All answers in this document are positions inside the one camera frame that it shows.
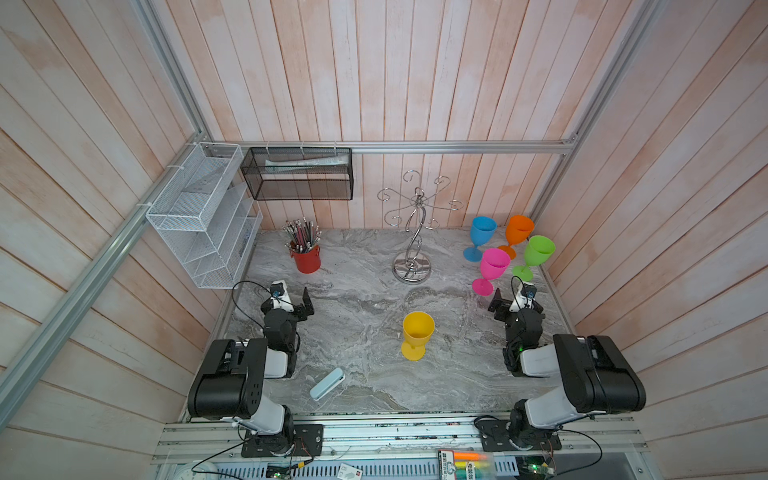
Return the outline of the pink wine glass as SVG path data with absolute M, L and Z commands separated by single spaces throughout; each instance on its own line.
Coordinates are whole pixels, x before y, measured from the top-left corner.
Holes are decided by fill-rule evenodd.
M 480 296 L 489 296 L 494 293 L 492 281 L 501 277 L 511 263 L 509 255 L 499 249 L 486 250 L 480 262 L 481 277 L 472 282 L 472 290 Z

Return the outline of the green wine glass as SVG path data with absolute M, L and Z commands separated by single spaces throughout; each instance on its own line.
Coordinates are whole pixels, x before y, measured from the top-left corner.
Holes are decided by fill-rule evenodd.
M 524 264 L 515 266 L 512 275 L 526 283 L 533 281 L 532 269 L 544 264 L 556 251 L 555 243 L 543 235 L 532 236 L 524 251 Z

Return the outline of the orange wine glass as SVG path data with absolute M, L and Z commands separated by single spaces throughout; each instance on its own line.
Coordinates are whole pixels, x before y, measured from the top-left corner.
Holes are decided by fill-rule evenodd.
M 516 251 L 514 246 L 525 241 L 531 232 L 535 228 L 535 223 L 528 217 L 523 215 L 512 216 L 505 230 L 505 239 L 507 244 L 499 246 L 499 249 L 504 251 L 511 260 L 516 258 Z

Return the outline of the blue wine glass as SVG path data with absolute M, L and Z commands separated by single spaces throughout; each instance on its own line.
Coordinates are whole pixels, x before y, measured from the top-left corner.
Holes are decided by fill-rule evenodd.
M 496 221 L 487 216 L 475 217 L 471 223 L 470 239 L 472 246 L 464 250 L 464 258 L 473 263 L 480 262 L 483 252 L 480 246 L 485 245 L 494 235 L 497 229 Z

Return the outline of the yellow wine glass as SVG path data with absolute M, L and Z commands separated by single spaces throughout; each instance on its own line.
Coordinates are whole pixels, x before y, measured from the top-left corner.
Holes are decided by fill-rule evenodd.
M 409 313 L 403 320 L 402 355 L 409 361 L 419 361 L 426 353 L 426 344 L 435 330 L 434 319 L 425 312 Z

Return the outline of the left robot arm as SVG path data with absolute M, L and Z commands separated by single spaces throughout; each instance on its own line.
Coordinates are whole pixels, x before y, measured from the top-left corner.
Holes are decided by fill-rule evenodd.
M 288 406 L 264 392 L 267 379 L 289 379 L 295 372 L 301 338 L 297 324 L 314 314 L 307 290 L 290 300 L 284 282 L 270 286 L 261 338 L 211 343 L 187 398 L 193 418 L 227 421 L 241 429 L 244 458 L 314 458 L 321 454 L 321 425 L 297 424 Z

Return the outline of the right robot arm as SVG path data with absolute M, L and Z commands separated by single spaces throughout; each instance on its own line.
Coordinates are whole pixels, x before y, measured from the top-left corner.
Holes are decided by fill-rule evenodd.
M 473 421 L 485 452 L 562 448 L 562 427 L 596 415 L 637 412 L 645 407 L 645 387 L 608 336 L 555 334 L 540 345 L 545 315 L 523 284 L 512 300 L 497 289 L 488 311 L 505 324 L 503 358 L 516 377 L 559 377 L 561 384 L 536 398 L 515 403 L 507 420 L 481 415 Z

